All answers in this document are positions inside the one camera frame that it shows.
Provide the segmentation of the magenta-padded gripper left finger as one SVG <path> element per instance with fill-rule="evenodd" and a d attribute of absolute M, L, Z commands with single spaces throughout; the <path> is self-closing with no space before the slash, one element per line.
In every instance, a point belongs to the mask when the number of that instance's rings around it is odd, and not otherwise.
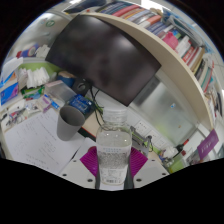
<path fill-rule="evenodd" d="M 81 158 L 73 158 L 60 177 L 83 188 L 95 189 L 98 174 L 96 148 L 91 147 Z"/>

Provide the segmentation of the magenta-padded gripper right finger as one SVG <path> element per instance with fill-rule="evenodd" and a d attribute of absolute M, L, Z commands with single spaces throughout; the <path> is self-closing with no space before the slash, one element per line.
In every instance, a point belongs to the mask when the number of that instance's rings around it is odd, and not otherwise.
<path fill-rule="evenodd" d="M 141 188 L 168 175 L 167 170 L 156 158 L 147 158 L 133 148 L 130 154 L 124 188 Z"/>

